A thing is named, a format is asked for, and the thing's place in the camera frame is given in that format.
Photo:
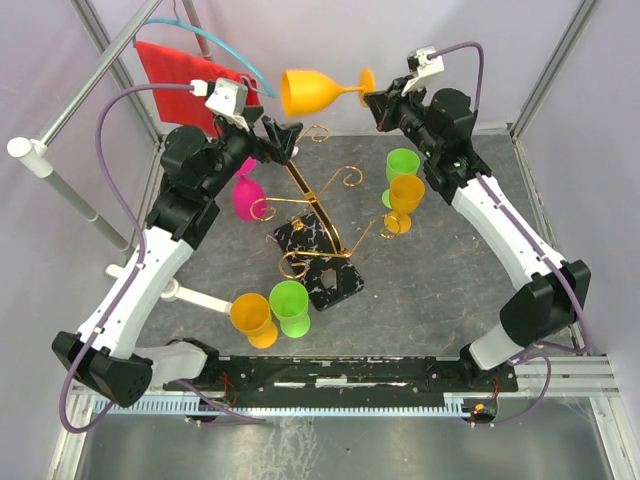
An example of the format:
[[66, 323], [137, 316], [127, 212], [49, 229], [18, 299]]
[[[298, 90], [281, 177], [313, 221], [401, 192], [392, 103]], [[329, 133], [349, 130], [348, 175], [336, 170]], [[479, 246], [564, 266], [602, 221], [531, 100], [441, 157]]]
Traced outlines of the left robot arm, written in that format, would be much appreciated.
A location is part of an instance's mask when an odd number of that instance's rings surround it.
[[218, 351], [198, 340], [161, 347], [137, 345], [149, 314], [181, 266], [192, 256], [220, 209], [216, 197], [248, 158], [286, 164], [302, 124], [278, 124], [267, 115], [266, 134], [223, 118], [210, 139], [195, 126], [172, 130], [164, 142], [162, 185], [141, 227], [133, 256], [91, 317], [75, 333], [60, 332], [52, 350], [74, 380], [120, 407], [150, 387], [188, 380], [199, 390], [220, 379]]

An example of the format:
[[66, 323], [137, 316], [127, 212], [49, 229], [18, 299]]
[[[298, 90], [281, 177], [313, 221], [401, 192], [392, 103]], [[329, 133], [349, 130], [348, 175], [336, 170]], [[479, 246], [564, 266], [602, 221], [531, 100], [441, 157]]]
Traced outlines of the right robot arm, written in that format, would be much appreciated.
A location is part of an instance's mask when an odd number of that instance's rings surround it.
[[502, 192], [474, 149], [477, 114], [470, 97], [452, 88], [437, 91], [429, 104], [424, 97], [400, 77], [363, 101], [378, 131], [400, 130], [423, 154], [429, 186], [477, 230], [514, 287], [498, 324], [469, 345], [469, 359], [457, 367], [462, 386], [478, 391], [493, 380], [493, 368], [532, 348], [552, 347], [549, 336], [585, 323], [591, 272], [549, 246]]

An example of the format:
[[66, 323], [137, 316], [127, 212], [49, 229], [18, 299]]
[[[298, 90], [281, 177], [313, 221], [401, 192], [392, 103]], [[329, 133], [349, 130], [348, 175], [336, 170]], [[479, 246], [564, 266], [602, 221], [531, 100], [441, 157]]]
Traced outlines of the pink wine glass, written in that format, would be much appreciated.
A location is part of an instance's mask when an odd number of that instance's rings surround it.
[[249, 177], [256, 164], [257, 161], [253, 157], [248, 157], [234, 174], [236, 182], [232, 188], [232, 202], [236, 215], [245, 222], [253, 222], [261, 218], [267, 208], [263, 188], [256, 180]]

